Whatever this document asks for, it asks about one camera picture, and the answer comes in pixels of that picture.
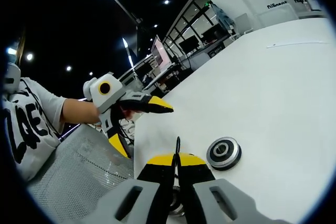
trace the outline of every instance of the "black ceiling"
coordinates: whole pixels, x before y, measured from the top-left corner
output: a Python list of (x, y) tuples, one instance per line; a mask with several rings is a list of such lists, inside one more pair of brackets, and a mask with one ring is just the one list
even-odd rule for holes
[[(170, 0), (164, 5), (164, 0), (118, 1), (143, 20), (148, 32), (139, 38), (139, 58), (148, 53), (151, 37), (158, 34), (164, 38), (187, 2)], [(91, 78), (89, 72), (99, 77), (112, 71), (118, 77), (130, 67), (127, 56), (118, 52), (124, 49), (114, 0), (10, 0), (10, 4), (19, 10), (13, 15), (26, 26), (24, 55), (34, 54), (31, 62), (23, 58), (22, 74), (51, 92), (81, 98), (82, 85)], [(72, 66), (71, 72), (66, 72), (67, 65)]]

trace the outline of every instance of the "ceiling light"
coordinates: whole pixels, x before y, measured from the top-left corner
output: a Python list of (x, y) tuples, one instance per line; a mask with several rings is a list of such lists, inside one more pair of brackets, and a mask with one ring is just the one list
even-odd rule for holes
[(31, 61), (33, 59), (33, 55), (32, 54), (28, 54), (26, 58), (27, 58), (28, 61)]
[(122, 38), (122, 41), (124, 42), (124, 46), (125, 46), (125, 48), (128, 48), (127, 41), (126, 41), (124, 38)]
[(16, 50), (9, 47), (9, 48), (7, 48), (7, 53), (10, 54), (10, 55), (16, 55)]
[(130, 61), (131, 67), (134, 67), (134, 65), (133, 65), (133, 61), (132, 61), (132, 58), (131, 58), (130, 55), (128, 55), (128, 60)]

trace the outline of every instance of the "window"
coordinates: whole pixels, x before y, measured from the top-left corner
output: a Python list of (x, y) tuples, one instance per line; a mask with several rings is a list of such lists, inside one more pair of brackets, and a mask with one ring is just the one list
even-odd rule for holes
[(170, 56), (174, 56), (175, 54), (173, 53), (173, 51), (170, 49), (170, 47), (168, 47), (166, 44), (164, 44), (164, 49), (166, 49), (166, 51), (168, 52), (168, 54)]
[(214, 13), (214, 10), (212, 8), (209, 8), (209, 10), (205, 13), (206, 16), (214, 23), (214, 25), (218, 24), (218, 21), (216, 19), (216, 14)]
[(180, 32), (182, 32), (182, 31), (185, 29), (185, 27), (186, 27), (187, 25), (188, 25), (187, 22), (186, 22), (184, 19), (181, 18), (181, 19), (176, 23), (175, 28), (176, 28), (177, 30), (179, 30)]
[(169, 46), (169, 47), (170, 47), (170, 49), (171, 49), (172, 51), (174, 51), (175, 54), (177, 54), (179, 57), (181, 57), (181, 56), (184, 55), (184, 53), (182, 53), (182, 52), (179, 50), (179, 48), (178, 48), (175, 44), (172, 44), (172, 45)]
[(205, 18), (204, 15), (202, 15), (201, 17), (199, 17), (197, 20), (195, 20), (195, 22), (192, 24), (192, 27), (195, 29), (195, 31), (201, 36), (202, 33), (204, 33), (205, 31), (209, 30), (212, 25), (210, 24), (210, 22)]
[(200, 10), (194, 4), (191, 4), (183, 16), (186, 20), (191, 21), (199, 11)]
[(196, 4), (200, 7), (203, 8), (206, 4), (206, 2), (208, 2), (210, 0), (195, 0)]
[(175, 30), (175, 28), (170, 33), (170, 37), (174, 40), (178, 36), (178, 32)]
[(167, 38), (166, 43), (169, 46), (169, 49), (171, 51), (173, 51), (175, 53), (175, 55), (178, 55), (179, 57), (181, 57), (182, 55), (184, 55), (184, 53), (182, 53), (179, 50), (179, 48), (170, 39)]

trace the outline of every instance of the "desk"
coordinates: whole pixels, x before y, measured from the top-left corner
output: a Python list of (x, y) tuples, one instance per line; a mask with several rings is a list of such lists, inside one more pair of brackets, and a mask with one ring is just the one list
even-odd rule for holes
[(328, 189), (336, 165), (336, 44), (324, 18), (294, 20), (246, 34), (164, 99), (174, 113), (136, 122), (134, 175), (154, 155), (181, 152), (206, 160), (219, 137), (243, 155), (219, 172), (271, 219), (298, 223)]
[(229, 38), (229, 35), (224, 36), (223, 38), (215, 41), (211, 45), (207, 45), (205, 48), (200, 49), (193, 55), (189, 56), (189, 60), (186, 57), (185, 59), (181, 59), (182, 64), (186, 68), (191, 68), (193, 71), (196, 71), (200, 68), (204, 63), (214, 57), (218, 52), (216, 52), (216, 48), (220, 45), (225, 48), (223, 42), (225, 39)]
[(170, 71), (176, 64), (172, 63), (170, 64), (166, 69), (162, 70), (161, 73), (159, 73), (143, 90), (149, 89), (151, 86), (156, 84), (157, 81), (159, 81), (168, 71)]

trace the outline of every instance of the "cable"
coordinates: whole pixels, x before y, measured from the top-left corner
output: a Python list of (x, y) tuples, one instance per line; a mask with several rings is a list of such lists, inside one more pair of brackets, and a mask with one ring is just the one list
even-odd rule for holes
[(112, 175), (112, 176), (115, 176), (115, 177), (117, 177), (117, 178), (122, 178), (122, 179), (124, 179), (124, 180), (127, 180), (127, 179), (128, 179), (128, 178), (125, 178), (125, 177), (120, 176), (120, 175), (118, 175), (118, 174), (110, 173), (108, 170), (106, 170), (106, 169), (104, 169), (103, 167), (101, 167), (101, 166), (95, 164), (94, 162), (88, 160), (86, 157), (84, 157), (84, 156), (81, 155), (80, 153), (78, 153), (78, 155), (81, 156), (81, 157), (83, 157), (84, 159), (86, 159), (89, 163), (91, 163), (91, 164), (94, 165), (95, 167), (98, 167), (99, 169), (102, 169), (104, 172), (106, 172), (106, 173), (108, 173), (108, 174), (110, 174), (110, 175)]
[(119, 123), (118, 123), (118, 126), (119, 126), (119, 129), (121, 129), (121, 131), (122, 131), (122, 135), (123, 135), (123, 137), (124, 137), (124, 138), (127, 138), (127, 139), (131, 142), (131, 144), (134, 145), (134, 140), (131, 139), (131, 138), (127, 135), (127, 133), (124, 131), (123, 127), (122, 127)]

